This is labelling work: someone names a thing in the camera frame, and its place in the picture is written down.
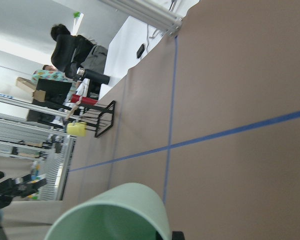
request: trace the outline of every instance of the black hair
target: black hair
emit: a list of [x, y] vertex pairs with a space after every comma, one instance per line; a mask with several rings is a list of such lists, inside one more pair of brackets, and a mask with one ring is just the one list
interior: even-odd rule
[[53, 40], [57, 41], [57, 37], [60, 34], [64, 34], [64, 35], [70, 35], [70, 31], [68, 30], [68, 28], [63, 25], [63, 24], [55, 24], [52, 26], [51, 28], [51, 32], [50, 35], [52, 37]]

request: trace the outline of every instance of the light green cup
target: light green cup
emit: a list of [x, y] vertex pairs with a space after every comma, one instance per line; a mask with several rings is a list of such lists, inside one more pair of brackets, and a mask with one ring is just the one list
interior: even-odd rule
[[161, 198], [140, 183], [110, 189], [65, 212], [44, 240], [171, 240]]

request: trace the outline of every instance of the red object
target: red object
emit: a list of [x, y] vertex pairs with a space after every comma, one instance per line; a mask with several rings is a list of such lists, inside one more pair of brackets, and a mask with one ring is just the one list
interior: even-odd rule
[[[72, 98], [71, 98], [71, 102], [72, 102], [72, 103], [78, 102], [80, 97], [81, 97], [81, 96], [79, 96], [79, 95], [73, 94], [73, 95], [72, 95]], [[83, 104], [95, 105], [98, 101], [95, 100], [95, 99], [92, 99], [92, 98], [90, 98], [90, 97], [85, 97], [85, 96], [83, 96], [82, 99], [81, 99], [81, 102], [82, 102]]]

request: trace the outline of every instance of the yellow object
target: yellow object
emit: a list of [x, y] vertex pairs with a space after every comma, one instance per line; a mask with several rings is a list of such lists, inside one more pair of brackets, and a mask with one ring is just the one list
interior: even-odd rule
[[77, 137], [86, 136], [86, 125], [87, 123], [81, 122], [70, 122], [66, 126], [66, 133]]

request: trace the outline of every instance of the green object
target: green object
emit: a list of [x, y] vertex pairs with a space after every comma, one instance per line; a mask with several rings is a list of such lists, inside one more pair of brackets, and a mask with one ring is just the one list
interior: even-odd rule
[[165, 206], [149, 187], [126, 183], [65, 212], [45, 240], [171, 240]]
[[74, 16], [75, 19], [77, 19], [78, 17], [80, 17], [80, 14], [81, 14], [81, 12], [76, 11], [76, 12], [73, 13], [73, 16]]

